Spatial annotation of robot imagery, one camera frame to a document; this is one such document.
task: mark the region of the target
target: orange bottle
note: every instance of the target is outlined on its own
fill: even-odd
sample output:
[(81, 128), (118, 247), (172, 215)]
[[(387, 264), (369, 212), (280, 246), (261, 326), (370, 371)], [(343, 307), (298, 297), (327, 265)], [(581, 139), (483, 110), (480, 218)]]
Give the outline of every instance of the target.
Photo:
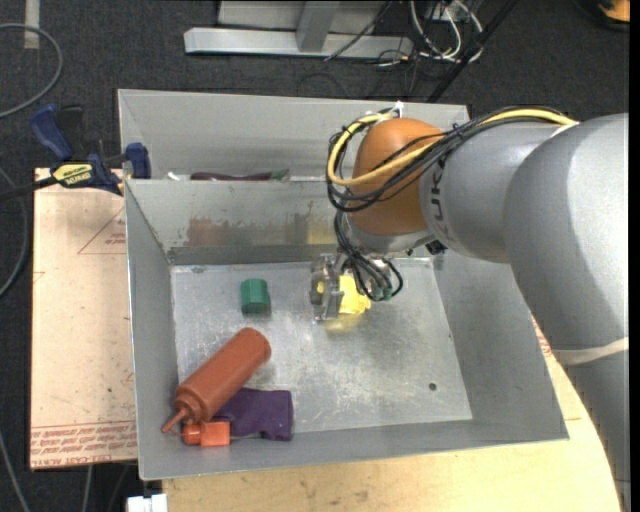
[(240, 330), (176, 389), (176, 415), (163, 427), (180, 421), (208, 421), (271, 357), (267, 339), (251, 328)]

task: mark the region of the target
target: yellow clamp label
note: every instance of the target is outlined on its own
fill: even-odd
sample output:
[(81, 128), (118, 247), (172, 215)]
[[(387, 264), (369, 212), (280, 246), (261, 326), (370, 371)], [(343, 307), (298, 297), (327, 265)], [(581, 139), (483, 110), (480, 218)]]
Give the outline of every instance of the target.
[(72, 186), (91, 179), (91, 165), (63, 164), (52, 174), (60, 184)]

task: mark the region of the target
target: gray floor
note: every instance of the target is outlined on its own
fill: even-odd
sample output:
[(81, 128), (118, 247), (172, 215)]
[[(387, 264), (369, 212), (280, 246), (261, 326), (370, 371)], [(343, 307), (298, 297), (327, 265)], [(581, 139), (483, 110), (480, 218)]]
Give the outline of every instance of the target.
[[(498, 28), (482, 58), (468, 66), (441, 102), (469, 105), (472, 114), (511, 105), (549, 105), (578, 120), (622, 112), (629, 105), (629, 35), (608, 30), (583, 14), (578, 0), (521, 0)], [(248, 56), (185, 56), (182, 34), (212, 23), (214, 2), (50, 0), (40, 22), (60, 43), (62, 78), (38, 105), (80, 104), (90, 134), (118, 148), (115, 92), (118, 88), (234, 92), (309, 97), (407, 99), (411, 74), (380, 72), (370, 64), (320, 59)], [(405, 6), (394, 6), (390, 29), (402, 30)], [(480, 17), (499, 0), (486, 0)], [(24, 1), (4, 0), (0, 24), (24, 21)], [(0, 33), (0, 110), (35, 93), (55, 69), (55, 54), (23, 50), (19, 34)], [(432, 82), (409, 95), (423, 100)], [(16, 184), (31, 169), (52, 163), (28, 128), (35, 108), (0, 119), (0, 166)], [(0, 183), (0, 191), (7, 185)], [(15, 202), (0, 204), (0, 283), (18, 256), (22, 227)], [(29, 210), (31, 201), (27, 201)], [(84, 469), (31, 473), (25, 434), (29, 424), (30, 264), (0, 299), (0, 430), (18, 480), (32, 510), (77, 511)], [(96, 469), (90, 510), (105, 510), (122, 469)], [(135, 471), (125, 475), (123, 492), (136, 489)], [(19, 510), (4, 466), (0, 465), (0, 510)]]

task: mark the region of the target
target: cardboard sheet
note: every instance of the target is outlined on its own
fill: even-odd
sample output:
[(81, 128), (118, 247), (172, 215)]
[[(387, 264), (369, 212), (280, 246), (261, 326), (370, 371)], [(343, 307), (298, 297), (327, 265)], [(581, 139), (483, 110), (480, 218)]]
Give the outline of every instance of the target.
[(53, 186), (34, 219), (30, 466), (135, 459), (124, 199)]

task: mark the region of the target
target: purple cloth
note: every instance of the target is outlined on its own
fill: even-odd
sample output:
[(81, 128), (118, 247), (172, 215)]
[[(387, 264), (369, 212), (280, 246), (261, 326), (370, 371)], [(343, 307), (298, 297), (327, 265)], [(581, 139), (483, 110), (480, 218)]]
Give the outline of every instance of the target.
[(242, 388), (214, 418), (230, 421), (234, 437), (260, 433), (265, 439), (290, 441), (293, 435), (291, 392)]

